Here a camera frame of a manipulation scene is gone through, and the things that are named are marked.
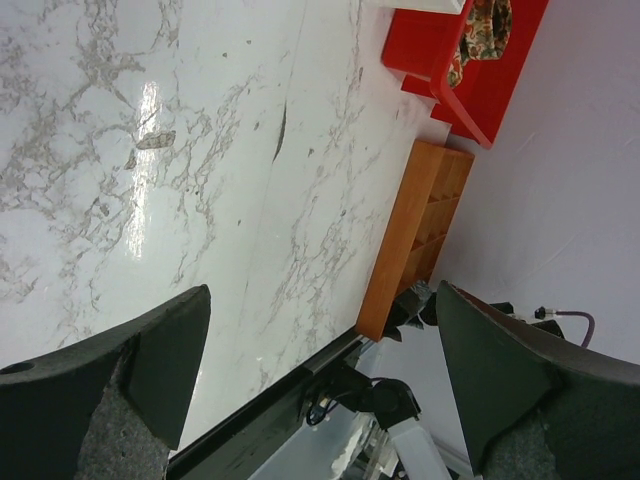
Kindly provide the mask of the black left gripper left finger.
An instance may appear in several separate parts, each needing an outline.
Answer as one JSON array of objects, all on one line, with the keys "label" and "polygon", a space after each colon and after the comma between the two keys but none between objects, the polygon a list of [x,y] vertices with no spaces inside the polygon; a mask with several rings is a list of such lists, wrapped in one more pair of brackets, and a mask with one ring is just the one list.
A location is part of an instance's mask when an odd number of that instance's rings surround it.
[{"label": "black left gripper left finger", "polygon": [[163,479],[211,316],[207,286],[1,371],[4,479]]}]

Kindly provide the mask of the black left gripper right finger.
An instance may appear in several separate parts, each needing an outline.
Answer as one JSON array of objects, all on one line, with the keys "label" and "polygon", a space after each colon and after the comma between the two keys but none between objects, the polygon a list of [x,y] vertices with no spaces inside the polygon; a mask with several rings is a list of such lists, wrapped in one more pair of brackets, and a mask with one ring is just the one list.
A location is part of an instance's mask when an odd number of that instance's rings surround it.
[{"label": "black left gripper right finger", "polygon": [[639,367],[443,281],[438,328],[474,475],[636,479]]}]

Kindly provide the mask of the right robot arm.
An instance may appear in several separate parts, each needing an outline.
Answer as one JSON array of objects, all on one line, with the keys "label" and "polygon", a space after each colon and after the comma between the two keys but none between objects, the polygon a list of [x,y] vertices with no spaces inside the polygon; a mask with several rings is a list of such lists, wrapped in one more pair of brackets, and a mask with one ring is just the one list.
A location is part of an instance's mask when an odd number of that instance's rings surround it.
[{"label": "right robot arm", "polygon": [[346,364],[310,387],[301,412],[310,427],[322,423],[335,406],[371,414],[389,439],[411,479],[451,477],[430,433],[419,423],[421,408],[403,381],[369,378]]}]

